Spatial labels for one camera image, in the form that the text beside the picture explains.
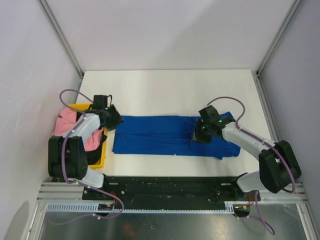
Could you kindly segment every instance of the yellow basket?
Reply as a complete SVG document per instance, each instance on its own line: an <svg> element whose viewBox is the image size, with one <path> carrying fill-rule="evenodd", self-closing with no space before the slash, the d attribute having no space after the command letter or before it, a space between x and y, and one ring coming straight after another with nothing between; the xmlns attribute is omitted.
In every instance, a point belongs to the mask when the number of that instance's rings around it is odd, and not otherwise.
<svg viewBox="0 0 320 240"><path fill-rule="evenodd" d="M69 104L69 107L78 109L80 111L87 110L89 106L90 106L90 103ZM106 128L104 128L104 135L108 136ZM92 169L103 168L105 165L105 158L106 158L106 141L104 141L104 143L102 144L101 158L94 165L89 165L89 167Z"/></svg>

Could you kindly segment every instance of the white wall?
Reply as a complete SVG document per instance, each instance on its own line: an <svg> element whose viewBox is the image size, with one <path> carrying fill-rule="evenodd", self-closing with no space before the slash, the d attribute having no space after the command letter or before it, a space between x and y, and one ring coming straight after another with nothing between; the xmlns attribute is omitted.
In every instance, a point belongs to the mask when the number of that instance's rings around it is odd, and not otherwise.
<svg viewBox="0 0 320 240"><path fill-rule="evenodd" d="M36 0L1 1L0 32L0 239L18 240L48 176L59 92L78 76Z"/></svg>
<svg viewBox="0 0 320 240"><path fill-rule="evenodd" d="M256 70L293 0L48 0L84 71Z"/></svg>
<svg viewBox="0 0 320 240"><path fill-rule="evenodd" d="M282 138L295 151L320 226L320 1L307 0L262 74Z"/></svg>

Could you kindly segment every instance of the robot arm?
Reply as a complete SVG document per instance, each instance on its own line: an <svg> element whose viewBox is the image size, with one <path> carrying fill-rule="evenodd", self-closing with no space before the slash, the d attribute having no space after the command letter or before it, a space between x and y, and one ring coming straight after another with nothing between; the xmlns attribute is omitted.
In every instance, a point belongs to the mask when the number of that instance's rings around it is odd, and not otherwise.
<svg viewBox="0 0 320 240"><path fill-rule="evenodd" d="M95 95L93 104L85 113L85 116L82 115L72 126L72 130L65 132L63 136L52 136L49 139L48 172L53 178L64 178L61 153L63 142L67 138L64 158L68 180L77 180L85 185L101 188L104 175L88 167L84 143L96 129L104 127L111 131L124 120L113 104L108 107L108 96L105 95Z"/></svg>
<svg viewBox="0 0 320 240"><path fill-rule="evenodd" d="M272 193L277 193L291 183L287 169L269 146L281 154L295 180L301 176L297 159L288 142L284 140L275 142L242 127L239 128L231 117L220 118L217 110L211 105L199 113L202 119L197 120L192 140L209 143L212 136L221 137L246 150L259 161L259 171L242 174L236 179L236 184L242 192L268 189Z"/></svg>

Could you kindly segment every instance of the blue cloth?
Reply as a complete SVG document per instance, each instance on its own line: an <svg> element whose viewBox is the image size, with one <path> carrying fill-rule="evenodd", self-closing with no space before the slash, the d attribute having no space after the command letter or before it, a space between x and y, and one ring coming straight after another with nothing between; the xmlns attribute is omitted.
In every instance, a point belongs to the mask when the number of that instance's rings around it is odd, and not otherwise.
<svg viewBox="0 0 320 240"><path fill-rule="evenodd" d="M230 112L221 114L230 116ZM115 154L149 154L236 157L240 147L212 137L209 144L191 141L199 116L122 116L124 123L116 127Z"/></svg>

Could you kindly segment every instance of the white table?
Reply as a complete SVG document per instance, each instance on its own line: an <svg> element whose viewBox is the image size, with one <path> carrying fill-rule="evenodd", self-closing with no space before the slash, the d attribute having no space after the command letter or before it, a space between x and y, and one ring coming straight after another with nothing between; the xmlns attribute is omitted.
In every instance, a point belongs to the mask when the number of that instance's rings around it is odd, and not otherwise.
<svg viewBox="0 0 320 240"><path fill-rule="evenodd" d="M241 100L246 113L240 124L270 138L265 116L250 70L130 70L87 71L80 91L113 96L121 115L198 116L210 100L231 96ZM88 101L79 96L77 103ZM235 101L221 99L214 107L219 113L230 111L235 118L242 107ZM108 133L106 160L97 170L108 176L238 176L259 169L258 161L245 150L238 157L213 157L114 154L115 131Z"/></svg>

